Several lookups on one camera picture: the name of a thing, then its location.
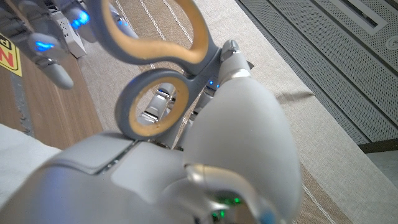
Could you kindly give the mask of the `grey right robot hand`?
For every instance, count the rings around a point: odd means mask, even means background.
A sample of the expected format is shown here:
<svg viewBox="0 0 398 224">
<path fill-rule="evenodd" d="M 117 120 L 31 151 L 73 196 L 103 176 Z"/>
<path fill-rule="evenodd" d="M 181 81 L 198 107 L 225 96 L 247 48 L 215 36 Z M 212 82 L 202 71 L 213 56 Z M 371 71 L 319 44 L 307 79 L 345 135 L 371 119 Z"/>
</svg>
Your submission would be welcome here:
<svg viewBox="0 0 398 224">
<path fill-rule="evenodd" d="M 229 221 L 248 207 L 256 223 L 290 223 L 302 201 L 302 175 L 289 123 L 274 95 L 251 77 L 242 54 L 221 64 L 220 87 L 198 102 L 182 149 L 144 135 L 133 104 L 157 82 L 187 81 L 149 71 L 121 93 L 120 133 L 101 133 L 37 169 L 1 209 L 2 223 L 203 223 Z"/>
</svg>

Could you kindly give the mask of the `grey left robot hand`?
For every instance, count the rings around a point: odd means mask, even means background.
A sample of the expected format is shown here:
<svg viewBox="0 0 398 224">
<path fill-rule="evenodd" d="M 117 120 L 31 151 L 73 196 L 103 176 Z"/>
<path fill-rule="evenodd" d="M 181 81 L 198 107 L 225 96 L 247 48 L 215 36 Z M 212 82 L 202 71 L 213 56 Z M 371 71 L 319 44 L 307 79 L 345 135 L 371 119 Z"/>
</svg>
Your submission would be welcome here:
<svg viewBox="0 0 398 224">
<path fill-rule="evenodd" d="M 70 53 L 58 16 L 87 42 L 95 34 L 91 1 L 1 1 L 1 47 L 18 50 L 33 62 L 57 87 L 69 90 L 74 82 L 60 65 Z"/>
</svg>

